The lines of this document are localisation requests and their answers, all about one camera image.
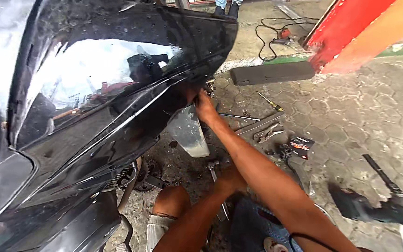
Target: hand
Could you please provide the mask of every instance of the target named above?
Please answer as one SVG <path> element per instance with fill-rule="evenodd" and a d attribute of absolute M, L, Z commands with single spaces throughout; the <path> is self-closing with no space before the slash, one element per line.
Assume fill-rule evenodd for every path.
<path fill-rule="evenodd" d="M 209 121 L 212 121 L 219 116 L 211 103 L 211 98 L 209 98 L 203 89 L 200 89 L 198 92 L 195 106 L 198 118 L 206 124 L 209 124 Z"/>
<path fill-rule="evenodd" d="M 214 185 L 214 192 L 230 196 L 235 191 L 246 192 L 247 182 L 243 179 L 235 165 L 222 171 Z"/>

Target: red pillar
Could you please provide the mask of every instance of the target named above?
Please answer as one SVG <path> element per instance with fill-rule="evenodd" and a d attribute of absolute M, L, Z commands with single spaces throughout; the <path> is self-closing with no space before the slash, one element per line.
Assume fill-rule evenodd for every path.
<path fill-rule="evenodd" d="M 337 0 L 307 40 L 317 72 L 359 69 L 403 37 L 403 0 Z"/>

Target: electric cable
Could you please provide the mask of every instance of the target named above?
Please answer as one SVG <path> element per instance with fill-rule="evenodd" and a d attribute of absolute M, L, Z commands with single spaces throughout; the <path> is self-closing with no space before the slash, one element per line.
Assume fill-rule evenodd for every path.
<path fill-rule="evenodd" d="M 261 60 L 263 60 L 263 61 L 274 60 L 274 59 L 276 59 L 276 57 L 277 57 L 276 52 L 275 52 L 275 51 L 273 50 L 273 48 L 271 47 L 271 41 L 268 42 L 268 47 L 270 48 L 270 50 L 272 51 L 272 53 L 273 53 L 274 56 L 273 56 L 271 59 L 268 59 L 268 60 L 264 60 L 264 59 L 261 57 L 262 50 L 263 50 L 264 47 L 266 46 L 266 43 L 265 43 L 264 39 L 259 36 L 259 33 L 257 32 L 257 28 L 258 28 L 258 27 L 263 26 L 263 27 L 266 27 L 266 28 L 268 28 L 268 29 L 271 29 L 271 30 L 275 31 L 275 32 L 276 32 L 276 38 L 278 39 L 278 38 L 279 38 L 279 32 L 280 32 L 281 30 L 283 30 L 284 28 L 286 28 L 287 26 L 302 25 L 302 24 L 312 24 L 312 25 L 315 25 L 315 24 L 316 24 L 316 23 L 312 23 L 312 22 L 299 22 L 299 23 L 290 23 L 290 24 L 286 24 L 286 25 L 284 25 L 284 26 L 281 27 L 281 28 L 275 28 L 275 27 L 273 27 L 273 26 L 270 26 L 270 25 L 265 24 L 265 23 L 264 23 L 264 20 L 288 20 L 288 21 L 295 21 L 295 20 L 300 20 L 300 19 L 319 20 L 318 18 L 312 18 L 312 17 L 300 17 L 300 18 L 285 18 L 285 17 L 273 18 L 273 17 L 266 17 L 266 18 L 262 18 L 262 19 L 261 19 L 261 24 L 258 25 L 258 26 L 256 26 L 255 29 L 254 29 L 254 31 L 255 31 L 255 33 L 256 33 L 256 36 L 257 36 L 257 37 L 262 41 L 262 43 L 263 43 L 263 45 L 262 45 L 262 47 L 261 47 L 261 49 L 260 49 L 260 51 L 259 51 L 259 54 L 258 54 L 257 56 L 258 56 Z"/>
<path fill-rule="evenodd" d="M 289 237 L 289 243 L 290 243 L 290 247 L 292 248 L 292 251 L 296 251 L 296 250 L 295 250 L 295 247 L 293 246 L 293 237 L 294 237 L 294 236 L 301 237 L 301 238 L 305 238 L 305 239 L 307 239 L 307 240 L 313 241 L 313 242 L 315 242 L 315 243 L 317 243 L 317 244 L 320 244 L 321 246 L 323 246 L 323 247 L 329 249 L 329 250 L 332 251 L 332 252 L 339 252 L 338 250 L 334 249 L 333 247 L 331 247 L 331 246 L 329 246 L 329 245 L 327 245 L 327 244 L 325 244 L 325 243 L 323 243 L 323 242 L 321 242 L 321 241 L 319 241 L 319 240 L 317 240 L 317 239 L 311 237 L 310 235 L 307 235 L 307 234 L 300 234 L 300 233 L 293 233 L 293 234 L 291 234 L 290 237 Z"/>

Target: human arm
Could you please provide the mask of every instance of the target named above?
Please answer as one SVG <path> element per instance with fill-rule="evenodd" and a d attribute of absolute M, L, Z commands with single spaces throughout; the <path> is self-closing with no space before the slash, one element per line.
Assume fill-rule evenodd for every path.
<path fill-rule="evenodd" d="M 206 242 L 208 230 L 221 204 L 236 189 L 245 187 L 246 183 L 235 167 L 222 173 L 214 189 L 174 222 L 160 239 L 154 252 L 199 252 Z"/>
<path fill-rule="evenodd" d="M 291 234 L 308 235 L 338 251 L 359 251 L 285 172 L 229 128 L 203 90 L 198 95 L 197 112 L 226 147 L 245 181 Z M 305 252 L 329 251 L 306 238 L 295 240 Z"/>

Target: sprocket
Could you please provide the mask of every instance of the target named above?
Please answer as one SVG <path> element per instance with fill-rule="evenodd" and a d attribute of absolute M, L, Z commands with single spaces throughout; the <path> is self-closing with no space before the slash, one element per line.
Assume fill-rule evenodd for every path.
<path fill-rule="evenodd" d="M 145 181 L 149 175 L 154 176 L 159 179 L 162 176 L 162 171 L 161 171 L 159 164 L 157 163 L 157 161 L 155 161 L 153 159 L 143 161 L 142 168 L 139 171 L 138 179 L 136 180 L 135 187 L 134 187 L 134 189 L 136 191 L 149 192 L 149 191 L 153 190 L 153 188 L 154 188 L 153 186 L 145 183 Z"/>

